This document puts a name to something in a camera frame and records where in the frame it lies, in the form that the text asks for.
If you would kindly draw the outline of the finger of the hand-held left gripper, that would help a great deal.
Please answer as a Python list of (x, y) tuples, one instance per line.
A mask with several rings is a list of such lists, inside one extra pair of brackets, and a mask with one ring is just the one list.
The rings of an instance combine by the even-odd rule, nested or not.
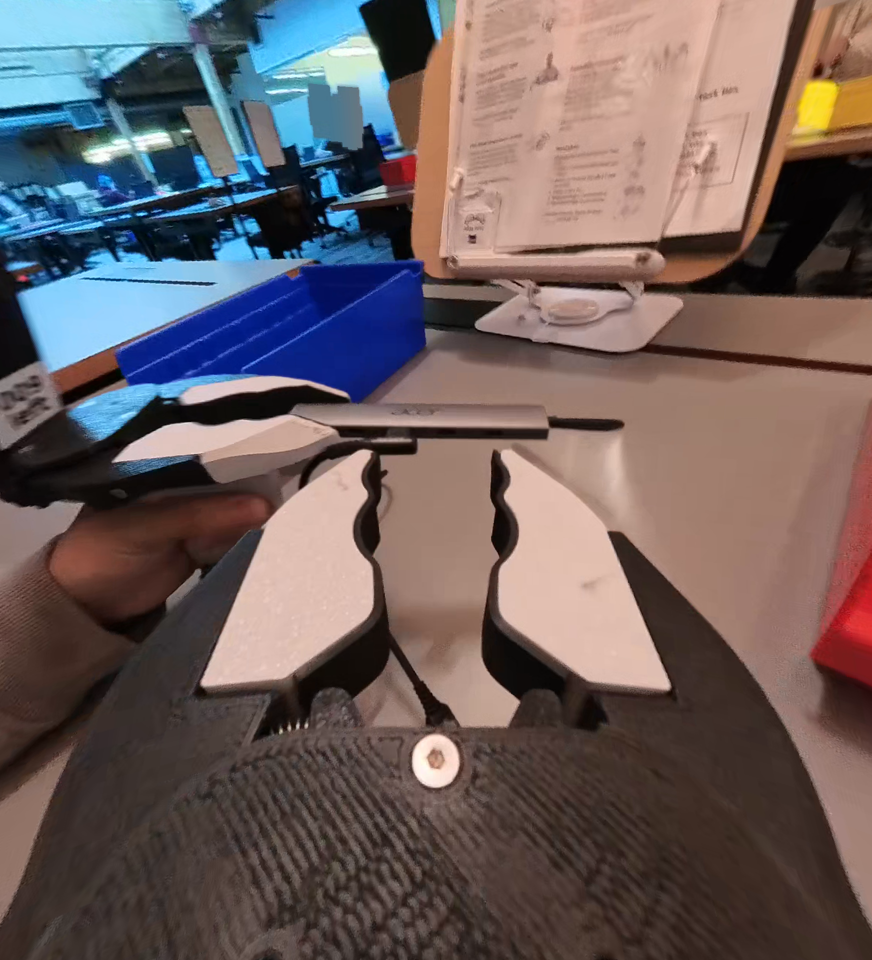
[(253, 401), (262, 400), (263, 403), (269, 405), (288, 404), (290, 409), (297, 404), (305, 403), (352, 402), (352, 398), (345, 390), (339, 390), (308, 379), (252, 375), (194, 383), (186, 387), (179, 395), (179, 404), (196, 406), (238, 398), (250, 398)]
[(295, 414), (213, 425), (181, 422), (130, 442), (113, 464), (146, 488), (209, 488), (293, 467), (340, 439), (333, 427)]

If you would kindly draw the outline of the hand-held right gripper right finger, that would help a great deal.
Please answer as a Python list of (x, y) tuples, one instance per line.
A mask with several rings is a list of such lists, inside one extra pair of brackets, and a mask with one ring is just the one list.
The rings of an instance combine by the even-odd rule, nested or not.
[(482, 660), (512, 695), (567, 686), (669, 695), (672, 683), (602, 518), (520, 450), (490, 458)]

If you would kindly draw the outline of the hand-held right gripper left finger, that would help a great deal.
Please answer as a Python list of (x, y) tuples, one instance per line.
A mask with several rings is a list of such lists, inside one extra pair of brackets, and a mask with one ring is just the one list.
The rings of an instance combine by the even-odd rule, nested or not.
[(206, 694), (367, 689), (390, 656), (380, 457), (358, 450), (265, 525), (203, 671)]

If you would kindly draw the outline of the grey USB hub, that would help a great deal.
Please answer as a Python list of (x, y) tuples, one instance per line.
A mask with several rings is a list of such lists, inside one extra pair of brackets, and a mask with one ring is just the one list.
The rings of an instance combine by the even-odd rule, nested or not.
[(291, 415), (352, 440), (544, 440), (550, 433), (550, 419), (536, 405), (298, 404)]

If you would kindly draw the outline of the white desk with wooden edge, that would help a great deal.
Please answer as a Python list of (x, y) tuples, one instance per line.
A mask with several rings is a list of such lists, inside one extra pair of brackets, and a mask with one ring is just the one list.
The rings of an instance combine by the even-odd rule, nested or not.
[(18, 298), (59, 392), (80, 399), (120, 381), (117, 351), (125, 344), (312, 264), (309, 258), (123, 262)]

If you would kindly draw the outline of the white printed task sheet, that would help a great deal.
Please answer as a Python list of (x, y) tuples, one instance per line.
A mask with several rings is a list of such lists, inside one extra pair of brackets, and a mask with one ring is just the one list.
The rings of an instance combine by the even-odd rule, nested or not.
[(673, 183), (664, 245), (676, 249), (742, 231), (813, 6), (719, 4)]

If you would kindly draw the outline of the person's left hand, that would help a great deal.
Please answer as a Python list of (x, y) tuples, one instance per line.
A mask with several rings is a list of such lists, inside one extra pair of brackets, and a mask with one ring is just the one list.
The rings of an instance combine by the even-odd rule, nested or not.
[(256, 494), (171, 495), (84, 511), (49, 552), (61, 590), (106, 627), (164, 605), (274, 513)]

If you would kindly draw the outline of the blue plastic bin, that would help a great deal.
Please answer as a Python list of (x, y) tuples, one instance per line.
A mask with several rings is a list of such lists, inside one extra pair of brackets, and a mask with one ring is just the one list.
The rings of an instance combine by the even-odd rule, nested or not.
[(283, 377), (362, 402), (427, 344), (423, 264), (307, 266), (129, 342), (132, 384)]

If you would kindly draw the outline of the brown board on stand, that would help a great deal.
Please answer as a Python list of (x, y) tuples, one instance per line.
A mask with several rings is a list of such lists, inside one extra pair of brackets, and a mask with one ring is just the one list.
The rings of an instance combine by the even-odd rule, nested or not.
[(266, 102), (251, 100), (242, 100), (240, 106), (248, 121), (255, 151), (263, 166), (268, 170), (285, 166), (285, 152), (271, 107)]
[(185, 105), (182, 112), (210, 172), (218, 179), (238, 176), (237, 157), (214, 107)]

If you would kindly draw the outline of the lens wipe packet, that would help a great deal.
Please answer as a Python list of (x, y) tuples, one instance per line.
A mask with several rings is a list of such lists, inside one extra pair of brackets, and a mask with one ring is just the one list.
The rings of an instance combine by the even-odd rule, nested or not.
[(457, 199), (449, 234), (449, 249), (455, 257), (495, 251), (501, 204), (494, 191), (475, 191)]

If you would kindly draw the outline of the wooden document stand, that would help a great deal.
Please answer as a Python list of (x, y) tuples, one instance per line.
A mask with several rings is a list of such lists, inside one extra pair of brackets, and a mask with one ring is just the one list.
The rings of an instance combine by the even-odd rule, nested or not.
[(411, 241), (430, 277), (483, 281), (509, 290), (476, 328), (526, 341), (628, 354), (645, 347), (682, 309), (678, 296), (647, 292), (658, 284), (706, 279), (746, 251), (766, 218), (793, 128), (795, 105), (815, 53), (809, 39), (814, 2), (773, 141), (754, 182), (751, 206), (739, 234), (704, 237), (702, 243), (667, 246), (549, 248), (500, 256), (448, 257), (441, 252), (450, 156), (454, 18), (444, 29), (421, 79), (418, 170)]

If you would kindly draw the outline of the black panel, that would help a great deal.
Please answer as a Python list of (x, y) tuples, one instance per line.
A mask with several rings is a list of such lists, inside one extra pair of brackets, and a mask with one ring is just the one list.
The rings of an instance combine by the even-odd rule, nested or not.
[(425, 70), (436, 42), (426, 1), (368, 1), (358, 12), (389, 84)]

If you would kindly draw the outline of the laminated exercise instruction sheet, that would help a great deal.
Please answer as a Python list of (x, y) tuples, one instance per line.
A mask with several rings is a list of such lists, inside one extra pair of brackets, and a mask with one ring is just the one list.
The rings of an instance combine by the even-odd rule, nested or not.
[[(441, 253), (659, 242), (719, 4), (458, 2)], [(480, 190), (501, 200), (494, 252), (455, 256), (455, 204)]]

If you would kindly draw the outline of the yellow plastic bin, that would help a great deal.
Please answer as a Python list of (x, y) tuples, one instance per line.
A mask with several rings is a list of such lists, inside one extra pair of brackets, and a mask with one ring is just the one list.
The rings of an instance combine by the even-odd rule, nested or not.
[(793, 133), (822, 134), (872, 126), (872, 75), (843, 82), (812, 79), (802, 90)]

